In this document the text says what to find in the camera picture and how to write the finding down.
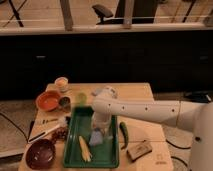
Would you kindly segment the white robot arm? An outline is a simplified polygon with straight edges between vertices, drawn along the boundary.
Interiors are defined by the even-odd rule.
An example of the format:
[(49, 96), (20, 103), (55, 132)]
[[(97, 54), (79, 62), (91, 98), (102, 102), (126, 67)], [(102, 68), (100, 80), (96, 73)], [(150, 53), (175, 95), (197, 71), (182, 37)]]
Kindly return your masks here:
[(213, 171), (213, 102), (125, 101), (101, 93), (94, 98), (92, 109), (101, 115), (120, 115), (191, 131), (188, 171)]

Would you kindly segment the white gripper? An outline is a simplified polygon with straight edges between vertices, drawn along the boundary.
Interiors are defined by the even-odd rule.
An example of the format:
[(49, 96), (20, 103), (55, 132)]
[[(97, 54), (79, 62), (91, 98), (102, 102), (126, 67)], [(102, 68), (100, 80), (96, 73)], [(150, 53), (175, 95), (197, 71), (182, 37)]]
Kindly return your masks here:
[(91, 120), (91, 128), (99, 129), (103, 135), (106, 135), (109, 131), (111, 124), (111, 116), (108, 114), (99, 114), (94, 112)]

